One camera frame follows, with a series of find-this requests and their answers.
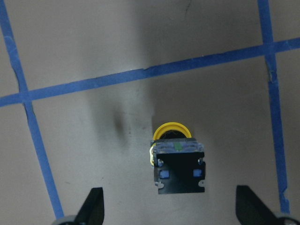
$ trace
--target concrete floor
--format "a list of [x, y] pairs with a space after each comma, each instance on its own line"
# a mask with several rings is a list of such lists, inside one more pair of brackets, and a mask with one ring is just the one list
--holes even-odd
[[[256, 1], [6, 1], [30, 90], [262, 44]], [[274, 39], [300, 37], [298, 1], [271, 1]], [[298, 58], [277, 54], [288, 174], [300, 217]], [[0, 96], [18, 85], [0, 36]], [[264, 57], [36, 100], [65, 215], [103, 187], [105, 225], [239, 224], [235, 187], [280, 211]], [[206, 192], [158, 195], [153, 131], [178, 121], [205, 146]], [[21, 104], [0, 108], [1, 224], [54, 213]]]

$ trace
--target black object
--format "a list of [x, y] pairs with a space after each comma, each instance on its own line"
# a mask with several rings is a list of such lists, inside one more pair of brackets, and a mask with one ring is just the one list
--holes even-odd
[[242, 225], [300, 225], [293, 218], [277, 218], [248, 186], [236, 188], [235, 213]]
[[[178, 136], [168, 133], [166, 136]], [[204, 192], [203, 145], [194, 138], [153, 141], [154, 182], [159, 194]]]
[[60, 225], [102, 225], [104, 221], [104, 198], [102, 187], [92, 188], [74, 221]]

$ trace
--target blue component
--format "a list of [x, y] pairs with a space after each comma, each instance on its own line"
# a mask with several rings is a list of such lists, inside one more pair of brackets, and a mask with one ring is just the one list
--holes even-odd
[[193, 170], [193, 177], [201, 177], [202, 170], [195, 169]]
[[167, 179], [167, 178], [169, 178], [170, 177], [169, 171], [168, 170], [162, 170], [162, 171], [160, 171], [159, 177], [161, 179]]

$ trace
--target yellow circular object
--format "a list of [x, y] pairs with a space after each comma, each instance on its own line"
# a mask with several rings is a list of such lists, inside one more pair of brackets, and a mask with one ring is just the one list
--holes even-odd
[[191, 132], [181, 123], [177, 122], [168, 122], [163, 125], [161, 125], [159, 128], [156, 129], [153, 140], [158, 140], [165, 132], [170, 130], [176, 130], [184, 134], [185, 137], [191, 138]]

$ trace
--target floor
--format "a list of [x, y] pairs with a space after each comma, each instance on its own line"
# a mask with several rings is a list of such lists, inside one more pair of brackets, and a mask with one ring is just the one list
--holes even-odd
[[[5, 5], [1, 224], [75, 215], [92, 187], [104, 225], [239, 224], [236, 185], [300, 217], [298, 1]], [[204, 144], [205, 193], [158, 195], [149, 147], [169, 121]]]

